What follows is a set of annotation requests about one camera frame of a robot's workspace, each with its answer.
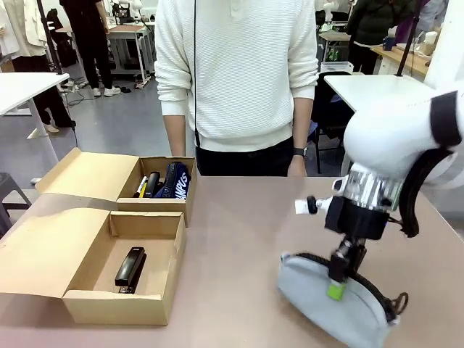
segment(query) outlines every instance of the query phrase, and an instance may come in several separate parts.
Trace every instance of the box flap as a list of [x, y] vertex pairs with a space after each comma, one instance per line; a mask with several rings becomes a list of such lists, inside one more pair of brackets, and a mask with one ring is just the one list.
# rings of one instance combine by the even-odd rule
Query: box flap
[[26, 220], [0, 241], [0, 292], [62, 297], [108, 220], [88, 208]]
[[41, 193], [115, 202], [137, 162], [137, 156], [96, 154], [74, 148], [36, 184], [36, 188]]

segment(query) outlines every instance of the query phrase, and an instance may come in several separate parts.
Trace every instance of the person in white sweater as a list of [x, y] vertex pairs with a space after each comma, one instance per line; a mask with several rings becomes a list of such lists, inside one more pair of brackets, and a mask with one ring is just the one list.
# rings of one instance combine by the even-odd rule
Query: person in white sweater
[[186, 154], [187, 115], [202, 175], [306, 176], [314, 0], [159, 0], [155, 28], [173, 156]]

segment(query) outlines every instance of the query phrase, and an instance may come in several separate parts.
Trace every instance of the white sneaker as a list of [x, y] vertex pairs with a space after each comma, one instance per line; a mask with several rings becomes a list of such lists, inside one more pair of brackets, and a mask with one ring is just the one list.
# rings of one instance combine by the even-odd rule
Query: white sneaker
[[102, 95], [102, 93], [100, 91], [100, 88], [94, 88], [93, 91], [94, 91], [94, 97], [95, 98], [98, 98], [99, 96]]
[[45, 127], [45, 130], [49, 133], [58, 133], [59, 129], [56, 129], [53, 125], [46, 125], [45, 123], [43, 124]]
[[104, 96], [115, 96], [116, 94], [121, 93], [121, 89], [118, 87], [113, 87], [111, 89], [104, 89]]

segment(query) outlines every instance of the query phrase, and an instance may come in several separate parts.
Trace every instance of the gray pouch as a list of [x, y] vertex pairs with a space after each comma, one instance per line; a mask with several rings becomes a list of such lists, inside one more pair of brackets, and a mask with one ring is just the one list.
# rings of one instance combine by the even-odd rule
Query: gray pouch
[[331, 284], [328, 260], [307, 253], [285, 254], [281, 260], [281, 293], [314, 324], [348, 347], [382, 348], [390, 329], [399, 324], [398, 314], [407, 305], [406, 293], [391, 301], [367, 279], [354, 274], [343, 297], [336, 301], [327, 295]]

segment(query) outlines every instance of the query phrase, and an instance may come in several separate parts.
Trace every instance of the sweater cuff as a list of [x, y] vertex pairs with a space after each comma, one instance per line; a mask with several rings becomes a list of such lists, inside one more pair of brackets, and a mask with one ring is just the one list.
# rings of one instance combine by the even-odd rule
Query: sweater cuff
[[299, 87], [299, 88], [292, 88], [291, 95], [294, 98], [306, 98], [314, 100], [314, 90], [315, 87], [313, 85]]
[[186, 115], [186, 101], [161, 101], [161, 112], [166, 115]]

